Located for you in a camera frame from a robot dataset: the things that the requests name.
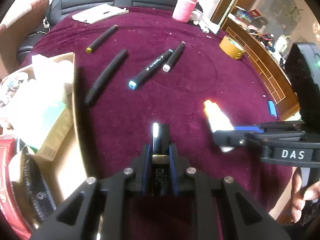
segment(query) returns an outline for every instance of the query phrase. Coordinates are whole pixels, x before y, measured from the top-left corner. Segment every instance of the packing tape roll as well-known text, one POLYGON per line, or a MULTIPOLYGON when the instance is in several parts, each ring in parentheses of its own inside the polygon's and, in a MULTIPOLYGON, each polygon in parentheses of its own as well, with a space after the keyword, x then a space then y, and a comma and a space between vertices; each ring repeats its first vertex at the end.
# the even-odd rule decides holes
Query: packing tape roll
POLYGON ((242 55, 245 53, 244 48, 229 36, 223 37, 219 47, 224 53, 234 59, 241 59, 242 55))

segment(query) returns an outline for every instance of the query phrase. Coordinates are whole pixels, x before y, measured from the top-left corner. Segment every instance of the blue marker cap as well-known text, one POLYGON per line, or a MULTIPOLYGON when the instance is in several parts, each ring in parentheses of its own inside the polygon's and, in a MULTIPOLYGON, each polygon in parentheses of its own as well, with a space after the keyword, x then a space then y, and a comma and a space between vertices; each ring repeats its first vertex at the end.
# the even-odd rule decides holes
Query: blue marker cap
POLYGON ((276 111, 276 106, 272 101, 268 101, 268 107, 269 107, 270 115, 274 116, 274 117, 278 117, 277 111, 276 111))
POLYGON ((129 88, 135 90, 135 89, 137 88, 137 84, 131 80, 131 81, 129 82, 129 88))

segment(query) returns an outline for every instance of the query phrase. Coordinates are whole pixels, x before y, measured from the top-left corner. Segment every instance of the metal screw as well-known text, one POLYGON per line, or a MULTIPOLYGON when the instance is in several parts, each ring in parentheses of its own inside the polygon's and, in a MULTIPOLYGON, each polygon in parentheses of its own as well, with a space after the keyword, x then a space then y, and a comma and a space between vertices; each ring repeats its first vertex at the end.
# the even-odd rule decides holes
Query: metal screw
POLYGON ((188 174, 195 174, 196 171, 197 171, 197 170, 196 170, 195 168, 192 168, 192 167, 187 168, 187 173, 188 173, 188 174))
POLYGON ((231 177, 231 176, 226 176, 226 177, 224 177, 224 181, 225 181, 226 183, 232 183, 232 182, 233 182, 233 177, 231 177))
POLYGON ((133 173, 133 169, 132 168, 125 168, 123 170, 123 173, 126 174, 126 175, 129 175, 129 174, 133 173))
POLYGON ((96 178, 95 177, 89 177, 85 180, 89 185, 93 184, 96 182, 96 178))

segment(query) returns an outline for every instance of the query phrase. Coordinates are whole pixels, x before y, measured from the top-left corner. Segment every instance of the black leather sofa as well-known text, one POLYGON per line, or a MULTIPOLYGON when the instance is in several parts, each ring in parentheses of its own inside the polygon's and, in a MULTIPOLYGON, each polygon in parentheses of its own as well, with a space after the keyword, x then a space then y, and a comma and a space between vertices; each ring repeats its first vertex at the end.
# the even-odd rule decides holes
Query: black leather sofa
MULTIPOLYGON (((88 9, 103 3, 117 7, 138 6, 173 11, 177 0, 52 0, 52 3, 47 9, 46 17, 50 23, 50 28, 52 28, 72 12, 88 9)), ((197 4, 196 8, 202 11, 202 8, 199 4, 197 4)), ((35 30, 34 33, 38 31, 47 33, 49 29, 45 29, 44 26, 41 25, 35 30)), ((45 35, 45 33, 36 33, 26 38, 17 53, 17 60, 20 64, 25 59, 27 54, 30 53, 37 41, 45 35)))

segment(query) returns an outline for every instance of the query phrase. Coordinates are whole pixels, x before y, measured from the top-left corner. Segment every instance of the wall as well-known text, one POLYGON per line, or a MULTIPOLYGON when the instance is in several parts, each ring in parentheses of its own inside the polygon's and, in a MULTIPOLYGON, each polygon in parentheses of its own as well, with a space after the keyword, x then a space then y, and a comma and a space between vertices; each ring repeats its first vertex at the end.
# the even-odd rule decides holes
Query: wall
POLYGON ((317 41, 312 31, 312 25, 317 20, 304 0, 256 0, 252 9, 258 9, 268 19, 265 32, 273 33, 276 40, 280 35, 290 35, 284 54, 290 51, 294 42, 314 42, 320 48, 320 41, 317 41), (288 13, 295 6, 303 11, 293 21, 288 17, 288 13))

